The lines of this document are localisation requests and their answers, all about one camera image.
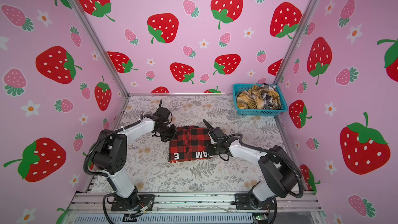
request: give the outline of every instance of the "laundry basket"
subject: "laundry basket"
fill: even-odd
[[[235,108],[238,111],[239,115],[259,115],[259,116],[277,116],[281,112],[287,111],[287,104],[281,89],[274,84],[269,84],[270,86],[276,86],[275,90],[278,92],[279,97],[281,98],[282,107],[279,110],[271,110],[271,109],[239,109],[236,105],[236,98],[238,95],[243,91],[248,91],[251,89],[255,84],[234,84],[232,92],[234,93],[234,104]]]

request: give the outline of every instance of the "white flower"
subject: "white flower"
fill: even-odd
[[[244,38],[245,37],[251,38],[251,35],[254,33],[254,31],[251,30],[251,27],[248,28],[247,30],[244,30],[243,32],[245,33],[245,35],[243,36]]]
[[[346,39],[351,39],[351,43],[353,44],[355,42],[355,39],[357,37],[362,36],[362,32],[360,31],[362,27],[362,24],[358,25],[357,27],[351,26],[350,33],[346,37]]]
[[[299,142],[298,142],[298,141],[295,142],[295,147],[296,147],[297,150],[299,150],[300,145],[299,145]]]
[[[48,12],[42,12],[41,10],[37,9],[37,13],[39,14],[37,16],[37,20],[40,22],[43,22],[44,26],[48,27],[49,24],[52,24],[52,21],[49,19],[49,14]]]
[[[327,6],[325,6],[325,16],[326,15],[330,15],[331,14],[331,10],[333,9],[333,7],[336,5],[335,2],[333,2],[332,0],[330,0],[329,4]]]
[[[94,51],[93,53],[91,53],[91,55],[93,56],[93,60],[94,61],[98,61],[98,54],[96,51]]]
[[[326,162],[325,170],[328,170],[330,174],[333,175],[333,172],[337,171],[336,167],[333,166],[333,161],[328,162],[327,160],[325,160],[325,162]]]
[[[248,76],[253,77],[255,73],[256,73],[256,72],[253,72],[253,70],[250,70],[250,71],[248,71]]]
[[[153,59],[147,59],[147,64],[153,67],[153,65],[156,64],[156,62],[154,62]]]
[[[36,211],[36,208],[33,208],[31,210],[26,209],[23,211],[23,216],[17,220],[17,223],[22,223],[22,224],[27,224],[29,221],[32,221],[35,219],[35,216],[33,215]]]
[[[341,215],[337,215],[335,212],[333,212],[333,216],[334,216],[334,219],[333,219],[334,223],[336,223],[336,224],[344,224],[341,221]]]
[[[72,180],[69,181],[69,183],[72,184],[72,188],[75,186],[75,184],[79,183],[79,177],[80,174],[79,175],[73,174]]]
[[[82,117],[79,118],[79,120],[82,122],[82,125],[88,123],[88,122],[87,122],[87,119],[88,119],[88,116],[84,115],[84,113],[82,114]]]
[[[325,104],[326,111],[325,114],[329,114],[331,117],[333,117],[333,112],[336,112],[336,107],[333,107],[333,102],[330,104]]]
[[[3,37],[0,36],[0,48],[3,50],[7,50],[6,42],[8,42],[10,39],[8,37]]]
[[[26,117],[30,117],[32,114],[39,115],[39,111],[37,110],[39,107],[39,104],[33,104],[31,100],[28,100],[27,106],[22,106],[21,109],[26,111]]]
[[[199,42],[199,44],[200,44],[200,48],[205,48],[205,49],[207,49],[207,45],[209,44],[208,42],[206,42],[206,40],[205,39],[203,39],[203,41],[202,42]]]

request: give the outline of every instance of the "strawberry wallpaper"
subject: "strawberry wallpaper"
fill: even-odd
[[[321,0],[279,82],[328,223],[395,223],[397,0]]]
[[[123,98],[67,0],[0,8],[2,223],[59,224]]]
[[[273,82],[308,0],[79,0],[131,93]]]

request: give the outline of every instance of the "blue plastic basket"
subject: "blue plastic basket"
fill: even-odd
[[[279,93],[279,97],[281,98],[282,107],[280,110],[269,110],[269,109],[239,109],[236,105],[236,98],[243,91],[248,91],[255,84],[234,84],[232,92],[234,93],[234,104],[235,108],[238,111],[239,115],[260,115],[260,116],[277,116],[281,112],[287,111],[287,104],[281,89],[274,84],[269,84],[270,86],[276,86],[275,90]]]

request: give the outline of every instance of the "pink wall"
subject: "pink wall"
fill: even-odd
[[[0,198],[7,201],[2,204],[2,223],[26,223],[24,218],[29,223],[57,222],[63,213],[57,208],[66,209],[75,191],[82,191],[87,181],[82,169],[83,152],[96,141],[104,118],[113,124],[123,100],[118,97],[119,90],[101,59],[93,59],[94,47],[72,9],[62,1],[57,0],[56,6],[54,0],[0,0],[0,5],[15,7],[2,5],[0,12],[0,74],[6,87],[0,94],[1,164],[23,158],[1,167]],[[34,29],[24,31],[22,24],[31,26],[30,22]],[[79,32],[78,36],[73,35],[75,42],[70,32],[73,26]],[[74,80],[71,80],[71,70],[64,69],[66,51],[74,64],[82,68],[76,68]],[[8,73],[12,68],[17,70]],[[98,107],[94,93],[97,83],[102,82],[102,75],[112,92],[105,111]],[[88,100],[82,95],[81,83],[90,89]],[[57,111],[54,105],[58,99],[68,99],[73,109],[64,112],[68,110],[64,105],[61,112]],[[86,122],[82,123],[83,114]],[[82,141],[74,142],[78,133],[82,134]]]
[[[93,4],[96,1],[101,4],[98,9]],[[274,63],[280,64],[278,61],[283,58],[290,42],[285,34],[282,34],[284,37],[281,38],[274,36],[286,24],[292,27],[300,20],[300,11],[305,10],[308,0],[188,0],[185,5],[183,4],[185,0],[80,0],[80,2],[105,49],[119,52],[120,57],[131,59],[132,68],[138,69],[128,69],[127,73],[123,73],[126,70],[121,66],[121,60],[115,62],[116,68],[121,69],[119,75],[131,93],[150,93],[160,86],[166,87],[170,93],[202,93],[217,87],[223,93],[230,93],[234,83],[255,83],[264,77],[267,82],[274,81],[275,73],[269,73],[268,68],[270,67],[271,71]],[[275,22],[274,11],[284,2],[292,5],[280,6],[276,11],[279,22]],[[198,8],[198,16],[197,12],[193,12],[195,7]],[[222,20],[220,30],[218,29],[220,20],[215,19],[211,7],[215,9],[216,17]],[[217,13],[222,8],[228,10],[226,18],[221,18],[219,16],[221,14]],[[163,13],[172,15],[153,17]],[[172,19],[170,24],[162,24],[169,19]],[[148,22],[154,35],[157,35],[155,31],[160,29],[158,39],[161,42],[155,38],[151,43],[154,36],[148,31]],[[225,47],[219,45],[221,39],[227,44]],[[257,54],[261,50],[265,55]],[[237,54],[239,57],[228,56],[229,54]],[[225,60],[227,57],[232,60],[235,58],[230,66],[219,69],[221,72],[224,71],[225,75],[217,72],[214,67],[216,58],[222,55],[227,55],[221,57]],[[115,59],[117,54],[113,53],[112,57]],[[233,66],[240,59],[238,66]],[[223,60],[217,61],[221,65],[224,64]],[[194,77],[192,78],[191,72],[181,67],[183,65],[178,64],[176,72],[172,73],[170,70],[172,63],[184,64],[185,69],[194,71]],[[181,82],[185,78],[180,75],[180,70],[182,75],[189,74],[187,82]]]
[[[291,106],[281,117],[285,130],[329,223],[396,223],[398,52],[396,43],[377,45],[398,36],[396,2],[321,0],[315,29],[303,36],[279,84]],[[314,69],[316,62],[321,67]],[[385,62],[392,65],[386,69]],[[304,125],[302,104],[312,116]]]

